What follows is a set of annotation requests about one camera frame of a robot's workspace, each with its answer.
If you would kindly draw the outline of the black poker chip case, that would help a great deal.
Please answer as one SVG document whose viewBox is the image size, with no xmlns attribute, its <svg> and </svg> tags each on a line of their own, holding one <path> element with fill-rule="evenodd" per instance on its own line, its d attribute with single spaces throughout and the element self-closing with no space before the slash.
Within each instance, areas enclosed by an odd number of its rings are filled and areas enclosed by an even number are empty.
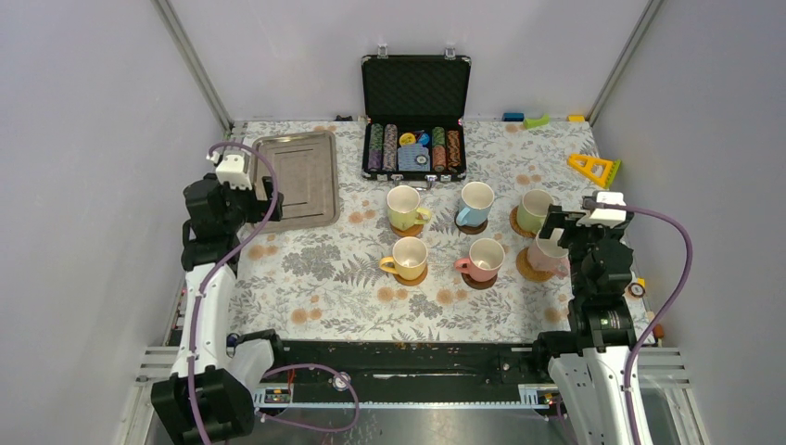
<svg viewBox="0 0 786 445">
<path fill-rule="evenodd" d="M 460 182 L 466 178 L 463 118 L 472 59 L 390 55 L 361 58 L 366 112 L 361 177 L 369 181 Z"/>
</svg>

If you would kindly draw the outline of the pink mug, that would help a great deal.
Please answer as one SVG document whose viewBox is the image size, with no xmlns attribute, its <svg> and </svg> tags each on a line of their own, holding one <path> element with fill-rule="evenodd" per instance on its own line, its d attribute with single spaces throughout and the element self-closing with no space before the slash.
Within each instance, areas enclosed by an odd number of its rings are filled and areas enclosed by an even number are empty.
<svg viewBox="0 0 786 445">
<path fill-rule="evenodd" d="M 468 256 L 453 263 L 459 273 L 484 283 L 497 277 L 505 259 L 503 246 L 494 239 L 480 238 L 469 248 Z"/>
</svg>

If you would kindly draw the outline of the woven cork coaster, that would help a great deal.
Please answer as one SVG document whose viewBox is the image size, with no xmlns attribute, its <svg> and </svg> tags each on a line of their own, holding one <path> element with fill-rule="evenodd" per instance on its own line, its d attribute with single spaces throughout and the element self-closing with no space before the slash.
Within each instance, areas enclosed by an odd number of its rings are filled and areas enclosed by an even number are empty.
<svg viewBox="0 0 786 445">
<path fill-rule="evenodd" d="M 522 249 L 515 259 L 516 270 L 528 281 L 533 283 L 544 283 L 554 277 L 554 273 L 549 271 L 536 270 L 527 258 L 529 248 Z"/>
</svg>

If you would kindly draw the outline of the woven rattan coaster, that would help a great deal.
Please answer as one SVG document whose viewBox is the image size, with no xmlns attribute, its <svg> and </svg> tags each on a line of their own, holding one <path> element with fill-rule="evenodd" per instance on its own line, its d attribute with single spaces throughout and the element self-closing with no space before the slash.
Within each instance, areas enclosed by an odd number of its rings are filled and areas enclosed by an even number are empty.
<svg viewBox="0 0 786 445">
<path fill-rule="evenodd" d="M 518 213 L 518 207 L 513 207 L 511 212 L 510 212 L 510 216 L 509 216 L 509 222 L 510 222 L 510 225 L 511 225 L 513 231 L 515 233 L 517 233 L 518 235 L 520 235 L 520 236 L 523 236 L 523 237 L 526 237 L 526 238 L 534 238 L 536 236 L 535 233 L 524 230 L 518 224 L 518 222 L 517 222 L 517 213 Z"/>
</svg>

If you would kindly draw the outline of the pale yellow mug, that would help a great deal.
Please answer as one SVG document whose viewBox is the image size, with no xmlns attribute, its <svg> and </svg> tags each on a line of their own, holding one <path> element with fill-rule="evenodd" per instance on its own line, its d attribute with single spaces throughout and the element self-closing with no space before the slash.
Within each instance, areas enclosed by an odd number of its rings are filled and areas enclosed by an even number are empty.
<svg viewBox="0 0 786 445">
<path fill-rule="evenodd" d="M 401 232 L 423 226 L 432 219 L 431 211 L 421 206 L 419 192 L 408 185 L 392 188 L 387 193 L 386 204 L 391 227 Z"/>
</svg>

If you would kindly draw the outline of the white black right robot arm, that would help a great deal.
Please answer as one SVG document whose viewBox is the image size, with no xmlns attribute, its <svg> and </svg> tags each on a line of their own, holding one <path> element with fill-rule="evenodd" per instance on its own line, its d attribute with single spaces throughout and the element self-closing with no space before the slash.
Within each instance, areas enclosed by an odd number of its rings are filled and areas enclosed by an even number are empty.
<svg viewBox="0 0 786 445">
<path fill-rule="evenodd" d="M 635 325 L 625 290 L 633 280 L 633 251 L 615 227 L 582 225 L 581 211 L 551 205 L 537 239 L 566 248 L 573 297 L 567 331 L 543 332 L 531 367 L 554 382 L 580 444 L 649 444 L 652 435 L 640 394 Z"/>
</svg>

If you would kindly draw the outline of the silver metal tray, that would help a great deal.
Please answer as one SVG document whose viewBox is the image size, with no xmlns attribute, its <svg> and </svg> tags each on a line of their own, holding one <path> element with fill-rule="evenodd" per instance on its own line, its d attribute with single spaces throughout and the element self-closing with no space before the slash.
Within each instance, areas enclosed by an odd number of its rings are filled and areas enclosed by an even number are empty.
<svg viewBox="0 0 786 445">
<path fill-rule="evenodd" d="M 253 145 L 268 161 L 284 196 L 282 218 L 264 234 L 335 223 L 340 214 L 336 140 L 327 131 L 257 138 Z"/>
</svg>

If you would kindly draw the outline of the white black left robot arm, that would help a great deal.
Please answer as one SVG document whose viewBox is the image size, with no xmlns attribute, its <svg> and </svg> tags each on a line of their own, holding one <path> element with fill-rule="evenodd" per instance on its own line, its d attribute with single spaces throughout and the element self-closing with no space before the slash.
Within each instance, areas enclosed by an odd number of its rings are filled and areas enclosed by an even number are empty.
<svg viewBox="0 0 786 445">
<path fill-rule="evenodd" d="M 272 330 L 236 341 L 229 353 L 229 299 L 235 290 L 238 237 L 246 223 L 263 228 L 282 217 L 284 196 L 273 176 L 255 189 L 233 189 L 214 173 L 184 189 L 188 219 L 182 226 L 185 272 L 184 332 L 169 376 L 155 383 L 151 402 L 175 444 L 212 444 L 249 435 L 254 428 L 252 392 L 263 378 L 274 381 L 287 368 L 273 346 Z"/>
</svg>

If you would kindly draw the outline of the dark walnut wooden coaster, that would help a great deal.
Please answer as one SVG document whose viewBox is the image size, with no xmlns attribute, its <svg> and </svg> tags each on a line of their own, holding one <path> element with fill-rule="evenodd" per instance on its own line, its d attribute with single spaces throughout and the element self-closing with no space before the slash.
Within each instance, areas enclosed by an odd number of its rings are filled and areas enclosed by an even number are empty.
<svg viewBox="0 0 786 445">
<path fill-rule="evenodd" d="M 486 228 L 488 227 L 488 220 L 483 221 L 481 224 L 479 224 L 477 226 L 459 225 L 458 223 L 456 223 L 456 227 L 457 227 L 457 229 L 460 232 L 462 232 L 464 234 L 467 234 L 467 235 L 478 235 L 478 234 L 483 233 L 486 230 Z"/>
</svg>

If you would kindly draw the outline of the light brown wooden coaster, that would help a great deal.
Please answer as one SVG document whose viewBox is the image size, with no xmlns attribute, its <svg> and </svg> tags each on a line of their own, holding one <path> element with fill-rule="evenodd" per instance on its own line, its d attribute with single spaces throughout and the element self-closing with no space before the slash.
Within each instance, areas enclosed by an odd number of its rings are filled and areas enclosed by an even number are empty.
<svg viewBox="0 0 786 445">
<path fill-rule="evenodd" d="M 403 286 L 418 286 L 426 279 L 428 270 L 424 269 L 423 272 L 413 279 L 405 279 L 400 274 L 394 274 L 395 280 Z"/>
</svg>

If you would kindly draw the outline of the blue toy block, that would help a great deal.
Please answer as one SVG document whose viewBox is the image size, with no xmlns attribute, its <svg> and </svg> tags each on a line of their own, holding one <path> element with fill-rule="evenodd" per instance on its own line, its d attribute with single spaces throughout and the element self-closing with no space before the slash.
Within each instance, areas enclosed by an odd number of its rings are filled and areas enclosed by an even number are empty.
<svg viewBox="0 0 786 445">
<path fill-rule="evenodd" d="M 503 121 L 523 121 L 525 118 L 526 117 L 523 112 L 504 112 L 502 114 Z"/>
</svg>

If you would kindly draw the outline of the light green mug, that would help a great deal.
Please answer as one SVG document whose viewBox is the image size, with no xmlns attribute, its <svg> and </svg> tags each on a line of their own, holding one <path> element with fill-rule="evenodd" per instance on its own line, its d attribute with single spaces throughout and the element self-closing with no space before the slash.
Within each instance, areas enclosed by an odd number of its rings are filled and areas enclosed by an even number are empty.
<svg viewBox="0 0 786 445">
<path fill-rule="evenodd" d="M 553 197 L 545 190 L 534 189 L 523 194 L 515 217 L 518 227 L 527 234 L 535 235 L 544 224 L 549 206 L 553 203 Z"/>
</svg>

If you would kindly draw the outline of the dark brown wooden coaster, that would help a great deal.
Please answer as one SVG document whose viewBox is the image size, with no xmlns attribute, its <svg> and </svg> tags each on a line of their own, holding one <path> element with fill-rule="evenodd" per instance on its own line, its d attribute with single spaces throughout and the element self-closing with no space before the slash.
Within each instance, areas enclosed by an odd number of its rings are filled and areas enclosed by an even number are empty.
<svg viewBox="0 0 786 445">
<path fill-rule="evenodd" d="M 462 279 L 472 289 L 484 290 L 484 289 L 489 289 L 495 285 L 498 279 L 498 275 L 495 274 L 486 281 L 477 281 L 470 274 L 463 273 Z"/>
</svg>

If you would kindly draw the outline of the floral table mat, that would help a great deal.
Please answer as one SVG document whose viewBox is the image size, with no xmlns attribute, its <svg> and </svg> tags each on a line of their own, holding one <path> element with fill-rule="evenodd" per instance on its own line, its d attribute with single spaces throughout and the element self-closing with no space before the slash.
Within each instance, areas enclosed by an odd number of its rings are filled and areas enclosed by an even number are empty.
<svg viewBox="0 0 786 445">
<path fill-rule="evenodd" d="M 469 287 L 455 270 L 474 239 L 454 223 L 462 185 L 421 188 L 432 213 L 421 238 L 428 249 L 427 275 L 403 286 L 378 262 L 396 242 L 387 219 L 390 185 L 361 176 L 364 128 L 358 122 L 252 122 L 243 140 L 325 130 L 336 139 L 340 211 L 335 223 L 257 236 L 244 249 L 228 321 L 236 333 L 274 329 L 287 339 L 440 340 L 531 342 L 543 331 L 568 327 L 568 278 L 543 283 L 516 269 L 529 241 L 509 223 L 528 191 L 542 189 L 575 210 L 594 184 L 567 165 L 573 153 L 596 155 L 586 123 L 557 121 L 534 130 L 499 121 L 468 122 L 467 178 L 488 184 L 495 201 L 484 236 L 505 251 L 496 284 Z"/>
</svg>

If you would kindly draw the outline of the light blue mug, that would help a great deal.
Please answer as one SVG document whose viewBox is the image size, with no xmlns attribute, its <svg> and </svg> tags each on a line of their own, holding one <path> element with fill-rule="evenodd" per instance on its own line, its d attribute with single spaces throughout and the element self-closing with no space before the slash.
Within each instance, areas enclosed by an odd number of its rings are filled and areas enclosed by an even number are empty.
<svg viewBox="0 0 786 445">
<path fill-rule="evenodd" d="M 459 227 L 480 227 L 487 221 L 494 201 L 495 193 L 488 184 L 467 183 L 461 191 L 455 223 Z"/>
</svg>

